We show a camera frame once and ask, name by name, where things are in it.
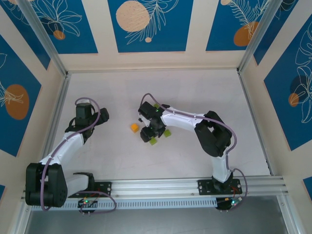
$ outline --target white wall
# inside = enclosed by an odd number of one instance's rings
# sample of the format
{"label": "white wall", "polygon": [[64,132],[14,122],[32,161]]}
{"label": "white wall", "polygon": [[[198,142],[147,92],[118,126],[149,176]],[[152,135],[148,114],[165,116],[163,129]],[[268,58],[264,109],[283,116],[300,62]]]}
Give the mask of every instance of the white wall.
{"label": "white wall", "polygon": [[59,95],[62,76],[52,62],[48,70],[44,69],[37,56],[1,7],[0,22],[0,35],[41,83],[41,90],[18,156],[14,157],[0,150],[0,184],[6,186],[0,206],[0,233],[4,234],[8,233],[11,220],[16,215],[15,211],[18,201],[25,187],[26,167],[30,162],[37,162],[42,157],[42,150],[51,122],[52,112]]}
{"label": "white wall", "polygon": [[312,1],[300,0],[260,65],[252,59],[243,72],[255,117],[273,166],[283,175],[307,233],[312,233],[312,201],[302,179],[312,176],[312,141],[290,151],[263,80],[311,15]]}
{"label": "white wall", "polygon": [[98,54],[60,55],[66,68],[109,70],[136,68],[236,68],[245,51],[206,52],[219,0],[194,0],[185,52],[118,53],[106,0],[82,0]]}

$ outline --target orange circle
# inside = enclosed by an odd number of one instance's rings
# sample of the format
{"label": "orange circle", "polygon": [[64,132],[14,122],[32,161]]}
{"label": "orange circle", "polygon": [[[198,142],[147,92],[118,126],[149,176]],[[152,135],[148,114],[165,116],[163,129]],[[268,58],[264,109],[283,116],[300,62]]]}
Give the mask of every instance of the orange circle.
{"label": "orange circle", "polygon": [[288,102],[289,102],[290,106],[292,106],[292,107],[297,106],[299,103],[298,94],[295,94],[295,93],[290,94],[289,98],[288,98]]}
{"label": "orange circle", "polygon": [[8,98],[8,101],[5,102],[8,114],[16,120],[24,119],[29,109],[29,96],[26,89],[19,84],[12,84],[6,89],[4,97]]}
{"label": "orange circle", "polygon": [[256,28],[258,27],[259,22],[251,22],[240,29],[235,33],[234,36],[234,44],[237,46],[247,46],[252,38],[252,36],[249,35],[249,29],[252,30],[251,35],[254,35],[254,32]]}
{"label": "orange circle", "polygon": [[64,40],[65,39],[65,34],[59,30],[54,31],[53,36],[58,40]]}

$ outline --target gray floor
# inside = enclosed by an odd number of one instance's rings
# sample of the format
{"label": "gray floor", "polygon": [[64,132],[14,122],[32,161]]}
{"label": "gray floor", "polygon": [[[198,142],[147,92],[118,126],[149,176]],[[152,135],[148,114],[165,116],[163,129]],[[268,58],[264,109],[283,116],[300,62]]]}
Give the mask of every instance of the gray floor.
{"label": "gray floor", "polygon": [[120,210],[82,217],[78,211],[32,212],[26,234],[286,234],[275,197],[249,197],[236,210]]}
{"label": "gray floor", "polygon": [[[63,170],[90,172],[97,180],[212,176],[211,157],[194,132],[168,127],[172,136],[157,138],[158,143],[151,146],[142,141],[139,132],[130,130],[133,123],[144,126],[138,121],[137,110],[146,92],[182,111],[215,111],[237,135],[237,146],[229,156],[230,167],[239,168],[246,176],[270,175],[235,69],[73,74],[55,146],[75,116],[77,98],[93,98],[101,108],[107,108],[110,119],[95,128],[70,163],[62,165]],[[146,101],[154,104],[148,97]]]}

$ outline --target orange cube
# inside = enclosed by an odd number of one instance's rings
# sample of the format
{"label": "orange cube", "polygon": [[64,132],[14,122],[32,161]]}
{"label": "orange cube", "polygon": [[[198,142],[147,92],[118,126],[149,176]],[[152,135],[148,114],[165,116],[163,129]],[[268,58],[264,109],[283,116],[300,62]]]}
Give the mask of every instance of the orange cube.
{"label": "orange cube", "polygon": [[140,127],[136,123],[131,125],[132,132],[136,133],[139,129]]}

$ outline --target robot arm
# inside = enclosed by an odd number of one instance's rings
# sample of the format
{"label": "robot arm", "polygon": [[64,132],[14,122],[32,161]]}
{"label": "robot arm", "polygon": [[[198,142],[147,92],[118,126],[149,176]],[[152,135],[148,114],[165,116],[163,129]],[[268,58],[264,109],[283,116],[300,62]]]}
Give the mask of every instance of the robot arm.
{"label": "robot arm", "polygon": [[[224,155],[225,149],[231,144],[232,133],[212,121],[195,118],[201,116],[223,122],[215,112],[209,111],[207,114],[195,115],[176,110],[169,105],[163,106],[173,113],[160,107],[156,108],[148,102],[140,106],[139,120],[146,125],[140,133],[143,141],[148,142],[152,137],[160,137],[166,130],[166,126],[175,126],[196,133],[203,150],[212,156],[215,188],[219,191],[225,190],[233,178],[233,173],[227,168]],[[175,112],[185,113],[194,118],[175,114]]]}
{"label": "robot arm", "polygon": [[[71,138],[70,135],[92,125],[98,113],[92,114],[94,110],[90,103],[80,103],[76,106],[76,117],[73,118],[68,128],[65,130],[62,141],[56,148],[39,163],[31,163],[26,169],[26,191],[25,200],[28,205],[40,205],[40,186],[44,166],[49,162],[47,177],[44,182],[44,205],[51,207],[61,207],[67,197],[83,190],[92,191],[94,177],[91,173],[75,173],[65,177],[62,166],[68,164],[77,151],[84,145],[92,135],[94,128],[90,128],[82,133],[76,134]],[[109,114],[105,108],[100,110],[100,118],[96,123],[100,125],[109,119]],[[58,148],[54,157],[52,153]]]}

